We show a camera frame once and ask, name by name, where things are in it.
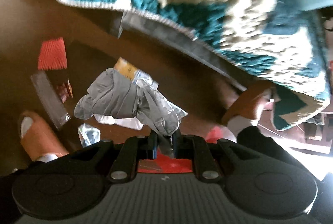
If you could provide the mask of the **red woven mesh piece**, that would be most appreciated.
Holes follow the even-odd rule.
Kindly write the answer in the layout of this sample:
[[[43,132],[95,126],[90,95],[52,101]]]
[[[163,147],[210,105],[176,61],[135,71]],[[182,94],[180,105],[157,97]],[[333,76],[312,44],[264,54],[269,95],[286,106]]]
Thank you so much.
[[[63,38],[42,42],[37,68],[38,70],[62,70],[67,68],[66,47]]]

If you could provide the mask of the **left brown slipper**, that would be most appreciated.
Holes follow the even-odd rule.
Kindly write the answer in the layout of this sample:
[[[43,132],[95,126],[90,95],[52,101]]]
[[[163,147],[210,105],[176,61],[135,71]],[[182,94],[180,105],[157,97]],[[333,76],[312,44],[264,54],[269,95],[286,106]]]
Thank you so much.
[[[24,111],[21,114],[19,136],[32,161],[48,163],[69,154],[49,124],[36,112]]]

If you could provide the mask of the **grey plastic bag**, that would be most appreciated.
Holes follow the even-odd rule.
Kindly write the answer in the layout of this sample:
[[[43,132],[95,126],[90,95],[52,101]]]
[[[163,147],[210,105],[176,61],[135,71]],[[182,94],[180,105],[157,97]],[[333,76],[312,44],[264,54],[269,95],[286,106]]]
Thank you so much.
[[[160,137],[160,150],[173,155],[170,137],[179,129],[187,116],[180,107],[171,103],[145,80],[136,83],[113,68],[102,72],[76,104],[74,115],[88,120],[93,115],[111,116],[114,119],[137,118]]]

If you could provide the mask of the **teal white zigzag quilt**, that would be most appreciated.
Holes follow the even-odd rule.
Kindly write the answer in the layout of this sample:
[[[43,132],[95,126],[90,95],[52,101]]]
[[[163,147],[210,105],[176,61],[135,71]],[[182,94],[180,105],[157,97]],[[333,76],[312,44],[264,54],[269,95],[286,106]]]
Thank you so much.
[[[330,89],[323,32],[293,0],[57,0],[130,12],[172,27],[211,53],[277,85],[273,124],[286,130],[323,111]]]

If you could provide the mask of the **grey flat strip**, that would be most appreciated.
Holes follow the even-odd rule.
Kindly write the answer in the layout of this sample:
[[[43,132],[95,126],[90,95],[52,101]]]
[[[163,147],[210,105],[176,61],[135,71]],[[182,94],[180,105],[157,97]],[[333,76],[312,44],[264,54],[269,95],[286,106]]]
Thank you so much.
[[[54,90],[47,74],[44,71],[37,71],[30,76],[30,79],[50,120],[60,130],[71,117]]]

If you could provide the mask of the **white paper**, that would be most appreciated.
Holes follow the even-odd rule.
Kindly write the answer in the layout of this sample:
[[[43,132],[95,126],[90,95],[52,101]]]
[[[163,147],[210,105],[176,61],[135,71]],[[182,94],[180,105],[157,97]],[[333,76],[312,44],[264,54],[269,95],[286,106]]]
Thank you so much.
[[[136,118],[115,119],[112,116],[94,115],[97,122],[105,125],[117,125],[124,128],[140,131],[143,128],[143,124]]]

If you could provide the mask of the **brown slipper with sock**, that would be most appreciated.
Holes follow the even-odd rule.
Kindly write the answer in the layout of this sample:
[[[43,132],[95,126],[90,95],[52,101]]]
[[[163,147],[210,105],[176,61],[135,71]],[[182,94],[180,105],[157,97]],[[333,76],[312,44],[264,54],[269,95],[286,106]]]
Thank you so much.
[[[222,125],[226,126],[234,137],[250,126],[257,126],[273,88],[273,83],[265,80],[251,85],[228,108],[222,117]]]

